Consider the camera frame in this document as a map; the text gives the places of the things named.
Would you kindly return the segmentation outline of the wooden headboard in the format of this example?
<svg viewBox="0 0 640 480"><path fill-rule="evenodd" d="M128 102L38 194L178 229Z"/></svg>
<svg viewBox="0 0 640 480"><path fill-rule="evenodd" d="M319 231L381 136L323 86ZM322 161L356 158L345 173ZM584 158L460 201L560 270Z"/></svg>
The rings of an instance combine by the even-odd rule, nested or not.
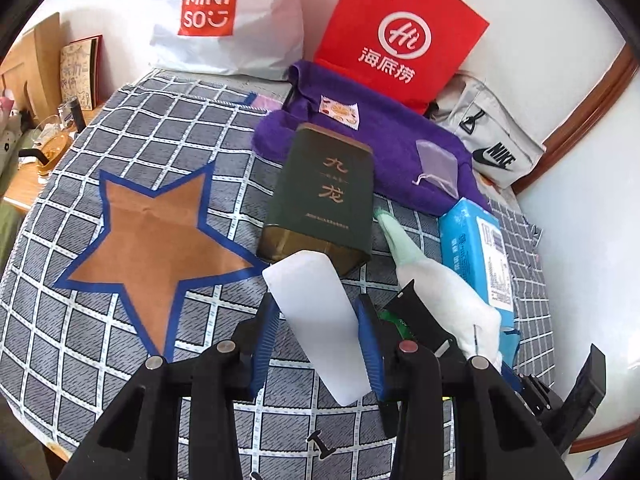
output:
<svg viewBox="0 0 640 480"><path fill-rule="evenodd" d="M58 112L60 90L60 14L55 13L21 36L1 65L1 90L10 90L18 110L43 120Z"/></svg>

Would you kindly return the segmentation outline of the grey Nike waist bag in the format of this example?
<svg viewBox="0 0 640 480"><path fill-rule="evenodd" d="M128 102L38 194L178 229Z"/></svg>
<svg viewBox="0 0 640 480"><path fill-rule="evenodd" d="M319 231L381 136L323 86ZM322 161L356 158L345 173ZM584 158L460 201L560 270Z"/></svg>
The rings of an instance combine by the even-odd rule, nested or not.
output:
<svg viewBox="0 0 640 480"><path fill-rule="evenodd" d="M462 141L473 168L498 188L530 174L546 152L498 96L470 74L452 77L436 98L431 118Z"/></svg>

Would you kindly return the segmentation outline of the white Miniso plastic bag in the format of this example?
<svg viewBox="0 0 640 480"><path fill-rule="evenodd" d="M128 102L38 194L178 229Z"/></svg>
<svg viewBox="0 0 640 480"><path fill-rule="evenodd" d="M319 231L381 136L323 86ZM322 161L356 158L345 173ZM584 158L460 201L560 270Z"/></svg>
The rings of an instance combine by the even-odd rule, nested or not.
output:
<svg viewBox="0 0 640 480"><path fill-rule="evenodd" d="M285 80L304 53L300 0L150 0L154 64Z"/></svg>

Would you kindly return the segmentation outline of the green tissue packet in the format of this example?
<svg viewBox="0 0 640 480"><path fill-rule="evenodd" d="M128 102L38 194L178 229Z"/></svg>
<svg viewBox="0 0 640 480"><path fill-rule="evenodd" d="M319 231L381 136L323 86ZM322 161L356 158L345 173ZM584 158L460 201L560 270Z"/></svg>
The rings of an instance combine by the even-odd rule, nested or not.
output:
<svg viewBox="0 0 640 480"><path fill-rule="evenodd" d="M378 311L378 317L383 321L392 323L403 340L414 339L413 333L409 330L408 325L401 318L398 318L396 314L393 314L389 310L382 309Z"/></svg>

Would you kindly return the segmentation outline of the framed picture book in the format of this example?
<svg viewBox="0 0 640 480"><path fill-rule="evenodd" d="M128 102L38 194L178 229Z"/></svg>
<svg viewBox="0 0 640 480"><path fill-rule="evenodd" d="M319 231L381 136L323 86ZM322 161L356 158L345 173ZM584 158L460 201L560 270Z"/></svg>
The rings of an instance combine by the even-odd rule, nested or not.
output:
<svg viewBox="0 0 640 480"><path fill-rule="evenodd" d="M82 110L99 104L98 75L102 36L72 41L60 51L60 90L62 101L78 99Z"/></svg>

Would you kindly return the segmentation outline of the red paper shopping bag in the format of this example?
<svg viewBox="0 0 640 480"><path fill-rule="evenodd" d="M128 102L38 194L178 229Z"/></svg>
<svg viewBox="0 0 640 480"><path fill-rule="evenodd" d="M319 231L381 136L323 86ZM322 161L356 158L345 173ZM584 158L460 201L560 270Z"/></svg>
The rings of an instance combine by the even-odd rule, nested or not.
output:
<svg viewBox="0 0 640 480"><path fill-rule="evenodd" d="M422 114L488 26L462 0L338 0L314 62Z"/></svg>

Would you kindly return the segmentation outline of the wooden nightstand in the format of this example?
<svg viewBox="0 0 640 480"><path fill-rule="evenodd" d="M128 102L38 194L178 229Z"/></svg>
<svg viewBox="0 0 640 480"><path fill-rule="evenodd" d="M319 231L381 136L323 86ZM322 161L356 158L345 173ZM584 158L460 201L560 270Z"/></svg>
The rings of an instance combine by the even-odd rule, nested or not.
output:
<svg viewBox="0 0 640 480"><path fill-rule="evenodd" d="M26 162L20 162L8 189L4 192L3 201L16 210L26 214L35 205L35 201L48 182L53 169L58 166L63 156L70 149L78 136L77 128L70 126L55 133L41 149L49 159L44 164L36 155L27 155Z"/></svg>

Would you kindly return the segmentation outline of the clear drawstring pouch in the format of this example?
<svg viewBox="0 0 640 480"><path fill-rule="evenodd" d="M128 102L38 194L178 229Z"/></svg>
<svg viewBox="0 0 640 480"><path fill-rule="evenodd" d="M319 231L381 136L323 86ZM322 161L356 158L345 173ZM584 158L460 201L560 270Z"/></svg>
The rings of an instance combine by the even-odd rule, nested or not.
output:
<svg viewBox="0 0 640 480"><path fill-rule="evenodd" d="M439 145L427 141L417 140L416 151L421 164L421 172L413 181L419 186L422 182L431 183L448 196L457 200L458 191L458 161L453 154Z"/></svg>

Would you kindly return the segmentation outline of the white foam sponge block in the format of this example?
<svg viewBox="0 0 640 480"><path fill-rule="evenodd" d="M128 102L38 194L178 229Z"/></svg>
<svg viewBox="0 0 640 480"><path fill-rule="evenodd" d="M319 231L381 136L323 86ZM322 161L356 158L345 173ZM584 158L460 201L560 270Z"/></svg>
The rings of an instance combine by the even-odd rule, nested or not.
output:
<svg viewBox="0 0 640 480"><path fill-rule="evenodd" d="M341 406L371 391L358 318L330 258L301 250L262 271L300 348Z"/></svg>

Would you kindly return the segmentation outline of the fruit print wipe packet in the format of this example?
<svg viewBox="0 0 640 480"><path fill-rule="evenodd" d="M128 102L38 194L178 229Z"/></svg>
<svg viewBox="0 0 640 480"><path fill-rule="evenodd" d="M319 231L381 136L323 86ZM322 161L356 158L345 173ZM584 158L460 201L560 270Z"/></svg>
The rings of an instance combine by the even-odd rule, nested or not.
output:
<svg viewBox="0 0 640 480"><path fill-rule="evenodd" d="M357 103L343 104L327 96L322 96L320 99L319 112L346 127L354 130L359 129L360 116Z"/></svg>

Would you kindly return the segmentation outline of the blue tissue pack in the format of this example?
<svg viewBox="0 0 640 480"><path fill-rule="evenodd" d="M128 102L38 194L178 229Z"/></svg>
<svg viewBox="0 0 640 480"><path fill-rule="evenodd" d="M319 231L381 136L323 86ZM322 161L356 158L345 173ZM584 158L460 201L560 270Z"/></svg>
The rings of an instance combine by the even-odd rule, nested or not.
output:
<svg viewBox="0 0 640 480"><path fill-rule="evenodd" d="M498 220L462 198L439 218L438 227L442 263L499 311L503 328L513 330L511 273Z"/></svg>

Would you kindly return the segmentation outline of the glass amber teapot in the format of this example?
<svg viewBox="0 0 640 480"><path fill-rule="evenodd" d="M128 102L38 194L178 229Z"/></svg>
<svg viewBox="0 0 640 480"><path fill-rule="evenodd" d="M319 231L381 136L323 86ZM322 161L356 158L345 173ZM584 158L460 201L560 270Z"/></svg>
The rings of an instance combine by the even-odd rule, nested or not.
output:
<svg viewBox="0 0 640 480"><path fill-rule="evenodd" d="M18 151L20 166L32 165L41 179L49 177L56 165L72 146L76 136L86 128L86 121L77 96L58 107L57 122L43 126L31 148Z"/></svg>

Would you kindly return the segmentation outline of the purple towel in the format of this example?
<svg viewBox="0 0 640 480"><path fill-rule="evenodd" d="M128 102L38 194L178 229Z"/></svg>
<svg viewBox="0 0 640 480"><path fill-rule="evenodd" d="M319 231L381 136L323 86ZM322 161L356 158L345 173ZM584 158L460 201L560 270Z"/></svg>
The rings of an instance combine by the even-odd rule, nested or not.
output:
<svg viewBox="0 0 640 480"><path fill-rule="evenodd" d="M422 172L416 142L430 141L457 159L459 195L491 211L487 197L477 187L471 153L453 133L387 96L309 61L293 64L288 81L292 91L285 106L255 127L252 145L260 157L285 162L295 130L310 122L372 148L375 192L410 209L442 216L457 201L431 183L413 183ZM323 98L355 105L358 127L350 128L321 113Z"/></svg>

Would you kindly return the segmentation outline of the dark green tea tin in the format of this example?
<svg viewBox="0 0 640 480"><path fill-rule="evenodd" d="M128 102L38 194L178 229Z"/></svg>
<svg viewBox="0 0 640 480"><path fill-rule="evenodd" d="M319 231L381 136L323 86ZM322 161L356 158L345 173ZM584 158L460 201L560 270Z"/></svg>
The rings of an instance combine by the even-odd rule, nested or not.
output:
<svg viewBox="0 0 640 480"><path fill-rule="evenodd" d="M374 160L369 145L310 122L293 136L257 245L275 263L301 250L345 276L371 257Z"/></svg>

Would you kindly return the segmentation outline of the grey checkered cloth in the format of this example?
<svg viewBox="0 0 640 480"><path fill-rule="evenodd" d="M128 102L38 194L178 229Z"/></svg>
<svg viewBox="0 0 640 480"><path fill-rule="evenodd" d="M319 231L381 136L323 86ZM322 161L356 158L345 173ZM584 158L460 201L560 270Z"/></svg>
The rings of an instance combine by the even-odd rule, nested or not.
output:
<svg viewBox="0 0 640 480"><path fill-rule="evenodd" d="M252 150L267 92L288 84L154 70L116 90L75 139L9 242L1 285L1 394L48 448L73 454L149 356L196 358L266 293L256 254L276 162ZM524 341L514 368L554 383L536 245L494 206ZM235 405L245 479L388 479L375 396L341 406L281 318L265 388Z"/></svg>

